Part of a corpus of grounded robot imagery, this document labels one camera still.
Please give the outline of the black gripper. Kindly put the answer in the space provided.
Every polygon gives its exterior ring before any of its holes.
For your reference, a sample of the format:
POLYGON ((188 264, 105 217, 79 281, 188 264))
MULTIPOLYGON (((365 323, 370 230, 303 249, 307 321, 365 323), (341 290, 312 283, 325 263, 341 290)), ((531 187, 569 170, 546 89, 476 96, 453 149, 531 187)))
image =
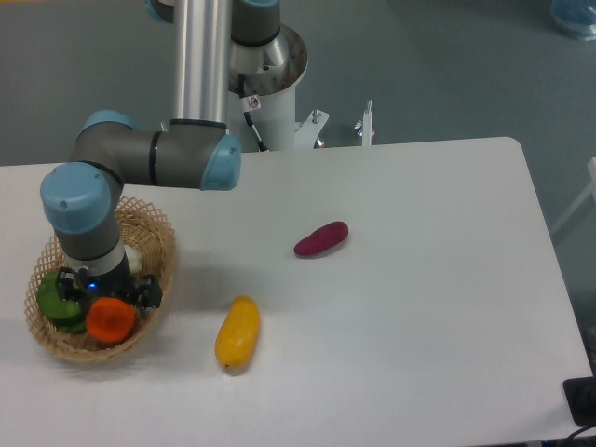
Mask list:
POLYGON ((148 274, 134 278, 128 260, 122 260, 115 269, 101 275, 92 275, 85 267, 76 273, 70 267, 61 267, 56 289, 62 301, 79 305, 84 313, 88 312, 88 302, 93 299, 114 297, 130 302, 143 319, 148 318, 150 310, 161 306, 163 297, 157 277, 148 274))

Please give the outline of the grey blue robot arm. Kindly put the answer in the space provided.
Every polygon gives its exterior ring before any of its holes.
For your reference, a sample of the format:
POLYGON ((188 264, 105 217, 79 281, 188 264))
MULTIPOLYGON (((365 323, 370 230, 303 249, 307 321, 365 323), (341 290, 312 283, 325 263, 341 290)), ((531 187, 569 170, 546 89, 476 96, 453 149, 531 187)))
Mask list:
POLYGON ((99 297, 140 309, 160 306, 157 279, 136 279, 130 272, 115 217, 123 187, 233 189, 241 146, 226 123, 230 48, 263 48, 280 32, 276 1, 149 1, 145 6, 177 31, 169 128, 139 131, 126 115, 96 112, 79 132, 71 160, 40 186, 44 212, 67 260, 56 279, 58 295, 84 309, 99 297))

